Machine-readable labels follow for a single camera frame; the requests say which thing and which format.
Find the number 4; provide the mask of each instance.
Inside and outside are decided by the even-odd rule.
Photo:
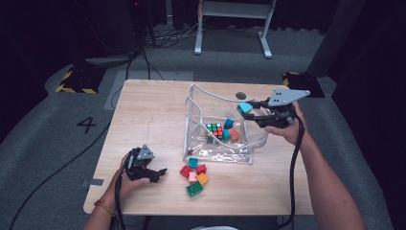
[[[77,124],[77,126],[78,127],[86,127],[86,130],[84,131],[84,133],[87,133],[89,131],[90,127],[95,127],[96,126],[96,124],[92,124],[92,122],[93,122],[93,118],[88,117],[88,118],[84,119],[83,121],[79,122]]]

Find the transparent pouch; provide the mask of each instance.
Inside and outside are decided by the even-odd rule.
[[[252,164],[254,150],[266,144],[268,132],[259,128],[255,122],[244,120],[238,112],[238,105],[249,101],[257,102],[256,99],[225,99],[193,83],[185,101],[187,118],[184,160],[193,156],[203,161]],[[263,116],[267,111],[253,109],[251,113]],[[236,140],[219,139],[207,128],[207,124],[219,124],[225,129],[228,119],[234,121],[232,129],[239,133]]]

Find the gray floor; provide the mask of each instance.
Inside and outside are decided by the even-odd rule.
[[[267,37],[274,57],[264,58],[258,28],[209,31],[203,37],[201,56],[193,54],[194,37],[166,49],[146,49],[149,62],[162,73],[188,72],[195,81],[282,84],[282,73],[305,71],[323,36],[316,31],[270,31]],[[30,192],[45,178],[85,150],[110,122],[116,78],[125,66],[108,69],[100,93],[57,93],[56,88],[70,66],[49,77],[49,96],[15,127],[0,146],[0,229],[7,229]],[[130,71],[146,71],[141,58]],[[365,162],[350,128],[331,99],[334,81],[319,79],[324,99],[302,99],[310,131],[332,168],[353,194],[368,229],[392,229],[380,187]],[[87,134],[77,123],[93,117]],[[82,206],[87,189],[80,186],[92,178],[105,133],[88,151],[46,182],[29,199],[13,229],[80,229],[87,215]],[[143,217],[125,217],[128,229],[140,229]],[[295,229],[318,229],[313,216],[296,216]]]

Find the table top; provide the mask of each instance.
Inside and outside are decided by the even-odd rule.
[[[255,149],[252,165],[205,161],[209,182],[204,191],[189,197],[187,178],[180,170],[183,160],[186,127],[185,100],[188,88],[195,83],[224,98],[235,99],[244,92],[247,99],[265,100],[272,89],[283,85],[243,84],[172,80],[127,80],[108,130],[95,179],[83,209],[90,214],[123,157],[143,144],[155,158],[147,166],[159,171],[168,168],[158,183],[133,192],[122,203],[130,215],[289,215],[289,168],[294,147],[283,138],[269,134],[266,145]],[[295,167],[296,214],[312,215],[310,196],[301,155]]]

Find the bracelet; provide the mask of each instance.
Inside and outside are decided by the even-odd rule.
[[[106,205],[103,204],[104,200],[97,200],[95,202],[95,206],[101,206],[103,209],[107,210],[111,215],[117,215],[117,212],[112,210],[111,208],[107,207]]]

